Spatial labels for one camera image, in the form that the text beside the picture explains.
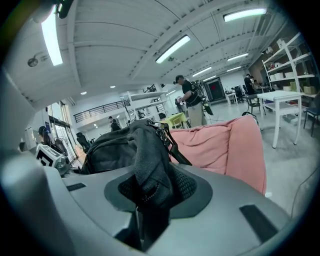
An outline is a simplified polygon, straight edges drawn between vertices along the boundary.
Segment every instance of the cap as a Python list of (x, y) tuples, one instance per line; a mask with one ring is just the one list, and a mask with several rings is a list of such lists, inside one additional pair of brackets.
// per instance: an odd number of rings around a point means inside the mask
[(178, 83), (178, 80), (179, 80), (180, 78), (184, 78), (184, 76), (183, 76), (182, 74), (177, 75), (177, 76), (175, 77), (175, 82)]

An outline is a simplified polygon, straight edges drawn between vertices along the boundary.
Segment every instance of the pink cushion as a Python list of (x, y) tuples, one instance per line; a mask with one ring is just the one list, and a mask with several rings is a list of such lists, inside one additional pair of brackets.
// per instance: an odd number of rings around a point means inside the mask
[(170, 132), (192, 165), (237, 178), (265, 193), (262, 137), (251, 116)]

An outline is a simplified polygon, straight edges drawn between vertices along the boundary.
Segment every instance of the office chair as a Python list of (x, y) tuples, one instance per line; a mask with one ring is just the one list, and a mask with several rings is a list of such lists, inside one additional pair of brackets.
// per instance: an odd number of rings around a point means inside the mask
[(315, 103), (315, 107), (308, 107), (305, 110), (305, 119), (304, 119), (304, 125), (303, 125), (303, 129), (304, 129), (306, 127), (306, 121), (307, 121), (307, 118), (308, 118), (308, 113), (311, 114), (313, 116), (312, 125), (311, 125), (311, 137), (314, 134), (314, 127), (315, 127), (316, 119), (319, 122), (319, 116), (320, 116), (320, 92), (318, 92), (318, 94), (315, 96), (313, 102)]
[(237, 101), (238, 102), (244, 102), (243, 96), (245, 96), (245, 94), (242, 93), (242, 90), (241, 90), (240, 86), (235, 86), (232, 89), (235, 92), (235, 96), (237, 98)]
[(86, 137), (82, 134), (82, 132), (78, 132), (76, 134), (76, 137), (77, 137), (76, 140), (80, 143), (80, 145), (83, 148), (83, 152), (87, 153), (90, 148), (90, 144), (87, 141)]

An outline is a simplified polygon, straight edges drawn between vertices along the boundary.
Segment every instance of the fluorescent light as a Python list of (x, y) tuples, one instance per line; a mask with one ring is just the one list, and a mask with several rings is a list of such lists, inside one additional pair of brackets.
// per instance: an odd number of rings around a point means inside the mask
[(237, 69), (240, 69), (240, 68), (241, 68), (241, 66), (237, 66), (237, 67), (234, 67), (234, 68), (231, 68), (231, 69), (227, 70), (227, 72), (232, 71), (232, 70), (237, 70)]
[(209, 78), (207, 78), (207, 79), (204, 79), (204, 80), (202, 80), (202, 81), (205, 82), (205, 81), (208, 81), (208, 80), (210, 80), (211, 78), (215, 78), (215, 77), (216, 77), (216, 75), (211, 76), (211, 77), (209, 77)]
[(168, 58), (171, 54), (173, 54), (176, 50), (178, 50), (185, 43), (190, 41), (190, 37), (185, 35), (177, 42), (174, 43), (169, 49), (167, 49), (159, 58), (155, 60), (156, 63), (162, 63), (166, 58)]
[(228, 58), (228, 62), (229, 61), (233, 61), (235, 59), (238, 59), (238, 58), (241, 58), (241, 57), (245, 57), (245, 56), (248, 56), (249, 53), (244, 53), (244, 54), (241, 54), (239, 56), (235, 56), (235, 57), (232, 57), (232, 58)]
[(174, 93), (175, 91), (176, 91), (176, 90), (173, 90), (173, 91), (167, 93), (165, 96), (168, 96), (169, 94), (172, 94), (172, 93)]
[(41, 23), (44, 42), (54, 66), (63, 63), (58, 44), (55, 9), (52, 8), (51, 14)]
[(225, 22), (230, 22), (230, 21), (234, 21), (244, 17), (263, 15), (263, 14), (266, 14), (266, 12), (267, 12), (267, 9), (265, 8), (257, 8), (257, 9), (243, 10), (243, 11), (227, 14), (223, 18)]
[(195, 73), (195, 74), (193, 74), (192, 75), (192, 77), (195, 77), (195, 76), (197, 76), (197, 75), (199, 75), (199, 74), (201, 74), (201, 73), (203, 73), (203, 72), (206, 72), (207, 70), (210, 70), (210, 69), (212, 69), (212, 67), (210, 66), (210, 67), (207, 67), (206, 69), (204, 69), (204, 70), (201, 70), (200, 72), (198, 72), (198, 73)]

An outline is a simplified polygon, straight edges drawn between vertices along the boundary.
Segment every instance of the white shelf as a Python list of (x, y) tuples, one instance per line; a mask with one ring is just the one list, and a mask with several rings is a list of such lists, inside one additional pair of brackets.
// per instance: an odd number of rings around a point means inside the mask
[(149, 104), (145, 104), (145, 105), (143, 105), (143, 106), (135, 107), (135, 110), (141, 110), (141, 109), (145, 109), (145, 108), (153, 107), (153, 106), (156, 106), (156, 105), (159, 105), (159, 104), (165, 103), (165, 102), (166, 102), (165, 100), (163, 100), (163, 101), (156, 101), (156, 102), (152, 102), (152, 103), (149, 103)]
[[(289, 42), (287, 42), (285, 45), (287, 47), (297, 47), (300, 44), (302, 44), (303, 42), (304, 42), (304, 39), (301, 37), (301, 33), (299, 32)], [(266, 61), (263, 61), (263, 63), (266, 64), (267, 62), (270, 62), (272, 59), (274, 59), (275, 57), (277, 57), (279, 55), (280, 56), (277, 59), (279, 59), (282, 56), (285, 56), (287, 53), (286, 53), (286, 51), (283, 52), (284, 49), (285, 49), (285, 47), (280, 48), (270, 58), (268, 58)]]
[(301, 92), (302, 96), (307, 96), (307, 97), (310, 97), (310, 98), (315, 98), (317, 96), (317, 94), (306, 94), (304, 92)]
[(139, 100), (159, 97), (160, 95), (167, 94), (167, 93), (168, 91), (154, 91), (154, 92), (131, 94), (130, 96), (132, 101), (139, 101)]
[[(265, 104), (263, 104), (263, 106), (265, 106), (266, 108), (272, 109), (273, 111), (276, 111), (276, 103), (274, 103), (274, 102), (265, 103)], [(282, 112), (281, 115), (285, 115), (283, 112), (285, 112), (285, 113), (298, 113), (299, 112), (299, 108), (297, 105), (286, 104), (284, 102), (279, 103), (279, 109)]]
[[(299, 79), (302, 78), (314, 78), (315, 75), (314, 74), (304, 74), (304, 75), (298, 75), (297, 76)], [(276, 79), (276, 80), (271, 80), (270, 82), (277, 82), (277, 81), (284, 81), (284, 80), (294, 80), (296, 77), (295, 76), (291, 76), (291, 77), (285, 77), (285, 78), (281, 78), (281, 79)]]
[(153, 117), (154, 117), (153, 115), (147, 115), (147, 116), (145, 116), (145, 117), (143, 117), (143, 118), (140, 118), (140, 119), (137, 119), (137, 120), (151, 119), (151, 118), (153, 118)]
[[(311, 55), (310, 52), (309, 52), (309, 53), (306, 53), (306, 54), (303, 54), (303, 55), (301, 55), (301, 56), (299, 56), (299, 57), (294, 58), (294, 59), (293, 59), (293, 62), (294, 62), (294, 63), (300, 62), (301, 60), (309, 57), (310, 55)], [(272, 71), (282, 70), (282, 69), (287, 68), (288, 65), (290, 65), (290, 61), (287, 61), (286, 63), (281, 64), (280, 66), (277, 66), (277, 67), (275, 67), (275, 68), (273, 68), (273, 69), (270, 69), (270, 70), (268, 70), (267, 72), (270, 73), (270, 72), (272, 72)]]

